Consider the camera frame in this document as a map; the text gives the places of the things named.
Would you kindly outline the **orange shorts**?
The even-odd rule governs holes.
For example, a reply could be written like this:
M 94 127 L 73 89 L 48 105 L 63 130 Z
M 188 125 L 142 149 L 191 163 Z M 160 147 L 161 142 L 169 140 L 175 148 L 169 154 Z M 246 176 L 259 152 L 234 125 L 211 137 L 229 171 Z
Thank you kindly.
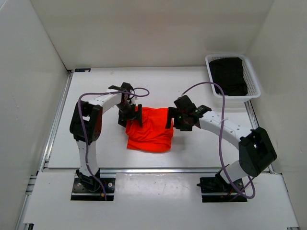
M 171 149 L 173 128 L 166 128 L 167 108 L 142 109 L 142 125 L 137 120 L 128 121 L 127 148 L 150 153 L 164 153 Z

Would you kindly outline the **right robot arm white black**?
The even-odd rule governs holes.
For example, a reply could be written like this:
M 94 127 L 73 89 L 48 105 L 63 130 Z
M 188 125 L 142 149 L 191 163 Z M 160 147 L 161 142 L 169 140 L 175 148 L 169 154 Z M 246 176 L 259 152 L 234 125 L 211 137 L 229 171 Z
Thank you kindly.
M 174 104 L 175 107 L 167 109 L 167 129 L 174 127 L 180 131 L 192 131 L 193 127 L 198 127 L 218 135 L 220 141 L 226 140 L 238 150 L 239 159 L 225 166 L 212 181 L 204 184 L 208 189 L 225 192 L 239 179 L 257 177 L 277 159 L 264 128 L 248 129 L 226 121 L 205 105 L 196 107 L 186 95 L 179 97 Z

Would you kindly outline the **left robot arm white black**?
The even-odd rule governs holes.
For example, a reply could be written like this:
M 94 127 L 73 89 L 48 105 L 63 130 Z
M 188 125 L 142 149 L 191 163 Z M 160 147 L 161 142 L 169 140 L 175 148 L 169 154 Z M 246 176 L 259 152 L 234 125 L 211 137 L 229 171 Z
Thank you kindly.
M 136 104 L 138 95 L 129 83 L 111 85 L 106 92 L 86 92 L 79 96 L 70 123 L 70 133 L 77 143 L 80 168 L 76 171 L 81 184 L 90 192 L 104 191 L 96 158 L 96 141 L 102 131 L 103 114 L 118 108 L 118 124 L 126 127 L 135 121 L 142 126 L 142 105 Z

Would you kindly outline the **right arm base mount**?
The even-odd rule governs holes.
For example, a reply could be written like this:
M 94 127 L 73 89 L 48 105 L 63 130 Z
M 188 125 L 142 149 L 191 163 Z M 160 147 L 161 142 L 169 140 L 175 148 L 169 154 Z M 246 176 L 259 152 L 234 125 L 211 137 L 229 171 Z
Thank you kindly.
M 223 184 L 216 177 L 200 177 L 197 186 L 201 188 L 203 203 L 247 202 L 247 198 L 238 195 L 231 184 Z

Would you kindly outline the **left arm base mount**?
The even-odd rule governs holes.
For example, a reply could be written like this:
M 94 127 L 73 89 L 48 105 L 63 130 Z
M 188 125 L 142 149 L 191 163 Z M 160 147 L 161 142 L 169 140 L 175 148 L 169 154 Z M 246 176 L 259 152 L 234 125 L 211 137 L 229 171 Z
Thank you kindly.
M 116 179 L 115 177 L 98 177 L 101 181 L 93 179 L 85 182 L 75 174 L 71 190 L 72 201 L 114 201 Z

